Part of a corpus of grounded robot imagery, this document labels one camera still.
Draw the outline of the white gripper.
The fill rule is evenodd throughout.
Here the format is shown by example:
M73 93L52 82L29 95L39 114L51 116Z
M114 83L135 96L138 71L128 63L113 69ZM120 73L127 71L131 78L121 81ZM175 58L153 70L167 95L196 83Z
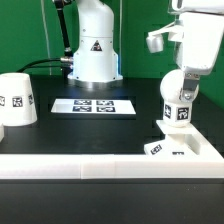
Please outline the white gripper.
M175 62L185 73L180 92L182 102L193 102L200 76L215 65L224 36L224 0L170 0L169 13L175 21L148 33L151 53L163 50L163 34L175 43Z

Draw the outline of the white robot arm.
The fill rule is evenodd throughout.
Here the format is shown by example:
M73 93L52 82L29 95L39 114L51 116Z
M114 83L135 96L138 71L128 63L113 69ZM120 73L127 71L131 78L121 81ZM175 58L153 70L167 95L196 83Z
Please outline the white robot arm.
M79 48L73 54L71 80L110 83L119 78L118 55L113 49L114 15L100 0L76 0ZM170 0L175 21L148 33L150 52L163 50L163 35L175 43L174 60L183 81L179 99L191 102L199 79L211 73L224 37L224 0Z

